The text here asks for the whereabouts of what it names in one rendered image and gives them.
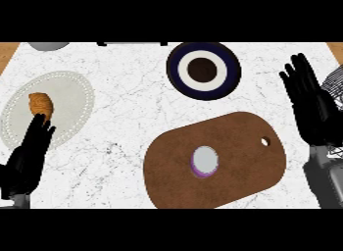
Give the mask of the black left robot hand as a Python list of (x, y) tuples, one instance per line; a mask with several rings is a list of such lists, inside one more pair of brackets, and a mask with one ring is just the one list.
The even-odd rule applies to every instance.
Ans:
[(0, 164), (1, 198), (8, 200), (17, 194), (29, 195), (39, 182), (44, 155), (55, 127), (35, 114), (20, 146), (13, 150), (5, 165)]

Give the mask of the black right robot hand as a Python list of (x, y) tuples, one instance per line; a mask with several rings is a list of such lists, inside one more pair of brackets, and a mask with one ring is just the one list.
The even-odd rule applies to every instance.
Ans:
[(299, 136), (310, 146), (343, 146), (343, 111), (319, 87), (305, 55), (290, 56), (279, 77), (292, 102)]

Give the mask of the brown wooden cutting board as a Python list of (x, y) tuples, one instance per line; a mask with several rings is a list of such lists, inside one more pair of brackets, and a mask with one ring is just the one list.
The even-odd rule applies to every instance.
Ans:
[(270, 188), (286, 166), (268, 123), (234, 112), (163, 132), (144, 156), (144, 184), (159, 208), (217, 208)]

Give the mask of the purple-rimmed can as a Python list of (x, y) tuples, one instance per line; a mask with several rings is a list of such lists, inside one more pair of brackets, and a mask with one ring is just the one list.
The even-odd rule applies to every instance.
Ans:
[(218, 154), (212, 147), (199, 146), (190, 155), (190, 169), (194, 175), (205, 178), (214, 174), (218, 169)]

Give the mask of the orange-brown croissant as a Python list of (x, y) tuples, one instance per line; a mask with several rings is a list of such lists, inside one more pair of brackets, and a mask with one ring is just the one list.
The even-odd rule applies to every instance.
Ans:
[(35, 92), (29, 94), (29, 108), (32, 114), (44, 115), (44, 119), (48, 121), (53, 114), (53, 102), (45, 93)]

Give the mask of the pale grey oval placemat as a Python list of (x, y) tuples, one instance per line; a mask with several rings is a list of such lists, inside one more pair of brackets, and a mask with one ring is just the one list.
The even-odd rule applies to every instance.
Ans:
[(55, 149), (81, 130), (94, 108), (94, 90), (84, 76), (50, 72), (32, 79), (13, 94), (0, 117), (0, 136), (10, 150), (20, 144), (33, 118), (29, 95), (44, 93), (53, 104), (50, 123), (55, 127), (48, 149)]

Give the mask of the dark blue and white plate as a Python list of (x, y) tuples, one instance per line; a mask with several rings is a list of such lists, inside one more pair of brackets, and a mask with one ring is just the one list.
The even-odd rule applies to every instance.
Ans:
[(239, 85), (237, 57), (218, 42), (183, 42), (171, 50), (166, 75), (184, 96), (202, 101), (217, 100)]

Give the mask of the grey round bowl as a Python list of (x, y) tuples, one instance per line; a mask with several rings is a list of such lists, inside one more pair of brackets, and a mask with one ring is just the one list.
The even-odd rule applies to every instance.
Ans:
[(30, 42), (30, 47), (41, 52), (55, 51), (67, 45), (67, 42)]

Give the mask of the dark-legged pale appliance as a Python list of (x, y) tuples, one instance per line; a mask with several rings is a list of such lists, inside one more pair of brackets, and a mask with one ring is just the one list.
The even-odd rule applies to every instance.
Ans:
[(106, 47), (106, 45), (146, 45), (146, 44), (159, 44), (160, 46), (168, 46), (166, 42), (97, 42), (100, 47)]

